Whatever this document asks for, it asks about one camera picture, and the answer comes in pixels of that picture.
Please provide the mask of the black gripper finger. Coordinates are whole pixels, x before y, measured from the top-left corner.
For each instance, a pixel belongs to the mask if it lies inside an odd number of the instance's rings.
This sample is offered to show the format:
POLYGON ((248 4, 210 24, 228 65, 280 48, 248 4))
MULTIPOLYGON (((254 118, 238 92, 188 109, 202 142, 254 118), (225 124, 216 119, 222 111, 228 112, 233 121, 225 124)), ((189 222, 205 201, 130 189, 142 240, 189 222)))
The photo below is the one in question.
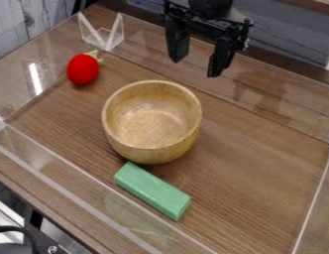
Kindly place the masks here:
POLYGON ((220 37, 216 42, 216 51, 210 56, 208 77, 218 77, 230 66, 236 55, 236 42, 229 37, 220 37))
POLYGON ((190 33, 186 23, 168 16, 165 30, 169 57, 174 63, 178 63, 188 56, 190 49, 190 33))

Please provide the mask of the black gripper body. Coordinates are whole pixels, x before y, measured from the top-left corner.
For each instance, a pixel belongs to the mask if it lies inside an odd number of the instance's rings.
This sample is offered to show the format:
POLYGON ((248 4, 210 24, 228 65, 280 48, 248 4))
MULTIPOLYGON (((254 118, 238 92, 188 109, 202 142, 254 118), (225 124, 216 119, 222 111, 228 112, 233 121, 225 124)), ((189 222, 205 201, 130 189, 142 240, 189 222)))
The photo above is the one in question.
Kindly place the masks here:
POLYGON ((226 36, 236 42, 236 51, 248 47, 249 28, 253 20, 236 7, 236 0, 165 0, 165 19, 168 16, 184 21, 188 30, 206 37, 226 36))

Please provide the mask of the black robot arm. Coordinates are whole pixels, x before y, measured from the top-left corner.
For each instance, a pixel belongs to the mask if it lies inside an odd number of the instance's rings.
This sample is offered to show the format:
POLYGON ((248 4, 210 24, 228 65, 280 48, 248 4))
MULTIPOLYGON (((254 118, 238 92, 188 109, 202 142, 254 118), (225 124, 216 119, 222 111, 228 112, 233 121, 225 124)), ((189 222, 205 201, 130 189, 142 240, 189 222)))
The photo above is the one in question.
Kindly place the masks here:
POLYGON ((216 40, 208 77, 218 77, 232 65, 238 51, 248 49, 253 20, 234 7, 234 0, 189 0, 182 5, 165 0, 168 54, 178 63, 190 52, 190 33, 216 40))

